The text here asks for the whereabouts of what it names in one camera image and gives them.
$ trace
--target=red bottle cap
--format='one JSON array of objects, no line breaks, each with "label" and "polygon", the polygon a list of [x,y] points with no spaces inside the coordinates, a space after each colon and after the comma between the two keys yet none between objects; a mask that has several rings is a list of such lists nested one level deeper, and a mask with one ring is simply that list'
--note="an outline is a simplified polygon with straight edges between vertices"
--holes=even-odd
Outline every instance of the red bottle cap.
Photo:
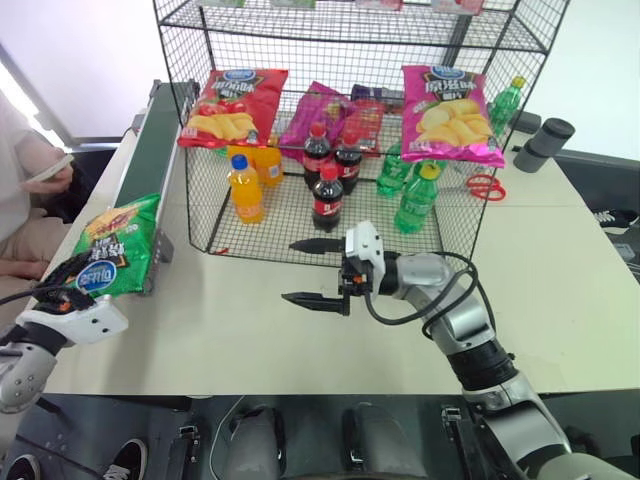
[{"label": "red bottle cap", "polygon": [[314,137],[324,137],[327,133],[327,127],[322,122],[314,122],[311,124],[311,135]]},{"label": "red bottle cap", "polygon": [[349,147],[353,147],[358,145],[358,140],[360,140],[360,137],[356,132],[346,132],[342,138],[342,143]]},{"label": "red bottle cap", "polygon": [[320,178],[328,182],[338,179],[338,167],[335,163],[327,163],[320,168]]}]

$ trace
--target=potato chips bag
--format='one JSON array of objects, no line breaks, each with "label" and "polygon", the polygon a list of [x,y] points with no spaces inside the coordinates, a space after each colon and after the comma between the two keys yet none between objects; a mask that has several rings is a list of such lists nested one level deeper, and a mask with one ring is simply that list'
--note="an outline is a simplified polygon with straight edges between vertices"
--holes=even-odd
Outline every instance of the potato chips bag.
[{"label": "potato chips bag", "polygon": [[67,282],[93,297],[144,291],[159,202],[154,193],[91,220],[73,251],[91,250],[89,264]]},{"label": "potato chips bag", "polygon": [[267,145],[287,75],[286,70],[212,70],[178,145]]},{"label": "potato chips bag", "polygon": [[484,75],[451,67],[402,67],[402,158],[504,167],[484,99]]}]

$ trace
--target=green soda bottle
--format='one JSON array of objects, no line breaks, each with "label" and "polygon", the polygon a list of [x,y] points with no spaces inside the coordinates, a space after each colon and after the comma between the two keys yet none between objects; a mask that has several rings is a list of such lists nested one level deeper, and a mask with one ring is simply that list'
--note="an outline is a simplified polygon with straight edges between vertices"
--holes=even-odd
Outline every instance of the green soda bottle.
[{"label": "green soda bottle", "polygon": [[393,197],[402,190],[404,179],[411,170],[411,164],[402,160],[402,144],[396,143],[387,150],[382,165],[382,172],[376,180],[378,193],[385,197]]},{"label": "green soda bottle", "polygon": [[493,133],[496,136],[502,135],[504,127],[507,126],[513,114],[518,111],[520,106],[520,97],[522,96],[521,88],[524,87],[525,79],[523,77],[514,77],[511,86],[498,94],[493,101],[493,105],[489,109],[489,120],[493,127]]},{"label": "green soda bottle", "polygon": [[442,169],[430,160],[420,163],[417,175],[407,183],[400,201],[400,208],[396,212],[393,223],[403,233],[419,231],[433,207],[438,196],[436,180]]}]

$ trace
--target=green snack bag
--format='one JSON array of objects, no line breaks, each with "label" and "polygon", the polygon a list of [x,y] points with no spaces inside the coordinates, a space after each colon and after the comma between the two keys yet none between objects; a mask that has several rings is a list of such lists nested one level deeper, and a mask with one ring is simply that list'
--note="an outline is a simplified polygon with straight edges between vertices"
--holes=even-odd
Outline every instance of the green snack bag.
[{"label": "green snack bag", "polygon": [[153,193],[91,220],[73,254],[91,250],[89,264],[67,280],[92,297],[142,292],[153,256],[156,211],[160,195]]}]

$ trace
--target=brand logo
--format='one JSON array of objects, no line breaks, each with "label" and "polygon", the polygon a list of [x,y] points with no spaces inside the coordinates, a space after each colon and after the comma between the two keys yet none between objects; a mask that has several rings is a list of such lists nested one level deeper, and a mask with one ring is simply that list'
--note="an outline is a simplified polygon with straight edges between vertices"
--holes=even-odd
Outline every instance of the brand logo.
[{"label": "brand logo", "polygon": [[228,70],[224,72],[224,79],[228,82],[248,82],[256,77],[255,70]]},{"label": "brand logo", "polygon": [[431,73],[443,80],[459,80],[464,78],[464,72],[452,67],[431,67]]},{"label": "brand logo", "polygon": [[116,279],[116,265],[108,260],[98,260],[85,267],[76,279],[78,288],[87,292],[106,288]]}]

